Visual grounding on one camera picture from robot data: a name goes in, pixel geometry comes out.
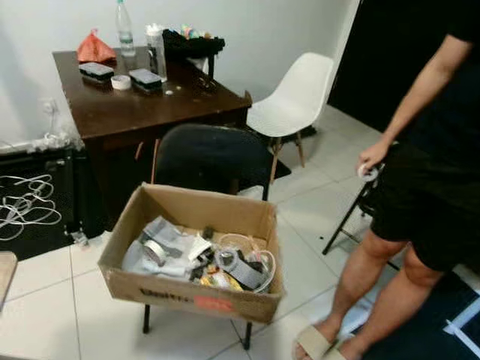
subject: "black door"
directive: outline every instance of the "black door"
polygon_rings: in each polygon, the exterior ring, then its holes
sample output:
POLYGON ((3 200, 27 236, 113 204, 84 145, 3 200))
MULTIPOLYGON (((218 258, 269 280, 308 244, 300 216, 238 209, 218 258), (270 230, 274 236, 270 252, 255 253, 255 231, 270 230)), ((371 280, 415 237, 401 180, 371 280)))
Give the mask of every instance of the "black door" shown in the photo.
POLYGON ((385 130, 442 43, 453 0, 363 0, 328 103, 385 130))

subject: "hand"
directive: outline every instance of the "hand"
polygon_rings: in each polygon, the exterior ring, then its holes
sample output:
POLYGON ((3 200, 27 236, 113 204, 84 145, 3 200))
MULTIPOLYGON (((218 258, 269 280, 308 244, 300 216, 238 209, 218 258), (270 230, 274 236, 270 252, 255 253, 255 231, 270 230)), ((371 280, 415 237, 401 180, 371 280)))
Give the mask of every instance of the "hand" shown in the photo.
POLYGON ((377 165, 387 155, 389 146, 390 145, 387 142, 379 141, 363 151, 358 157, 357 169, 361 165, 366 164, 364 171, 368 171, 373 166, 377 165))

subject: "wall outlet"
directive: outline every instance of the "wall outlet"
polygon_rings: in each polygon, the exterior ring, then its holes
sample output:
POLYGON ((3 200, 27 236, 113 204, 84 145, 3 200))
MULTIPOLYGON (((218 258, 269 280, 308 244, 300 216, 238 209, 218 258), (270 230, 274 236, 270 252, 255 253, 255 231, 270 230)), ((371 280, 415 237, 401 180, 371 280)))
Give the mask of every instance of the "wall outlet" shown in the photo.
POLYGON ((40 99, 40 105, 41 105, 42 112, 44 114, 47 114, 48 116, 52 116, 59 110, 59 108, 57 107, 57 103, 55 102, 55 99, 51 97, 40 99))

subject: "red plastic bag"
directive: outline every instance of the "red plastic bag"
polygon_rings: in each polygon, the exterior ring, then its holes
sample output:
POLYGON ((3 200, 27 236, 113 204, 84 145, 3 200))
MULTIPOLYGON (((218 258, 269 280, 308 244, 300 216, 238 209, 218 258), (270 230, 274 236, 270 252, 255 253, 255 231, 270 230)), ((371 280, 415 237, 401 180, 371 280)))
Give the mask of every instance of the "red plastic bag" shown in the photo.
POLYGON ((79 62, 106 62, 116 59, 113 49, 106 45, 97 36, 97 29, 91 30, 90 35, 78 46, 76 56, 79 62))

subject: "clear plastic container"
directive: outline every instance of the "clear plastic container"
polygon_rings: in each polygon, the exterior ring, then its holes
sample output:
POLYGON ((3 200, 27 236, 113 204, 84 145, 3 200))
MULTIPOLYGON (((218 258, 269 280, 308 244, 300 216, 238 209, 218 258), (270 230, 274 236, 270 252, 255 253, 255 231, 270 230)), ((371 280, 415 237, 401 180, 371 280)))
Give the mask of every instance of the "clear plastic container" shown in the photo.
POLYGON ((157 74, 161 78, 162 83, 167 81, 163 32, 164 27, 161 25, 151 24, 145 27, 150 71, 157 74))
POLYGON ((132 35, 132 23, 128 16, 127 8, 123 0, 117 0, 116 25, 120 50, 123 56, 135 56, 134 36, 132 35))

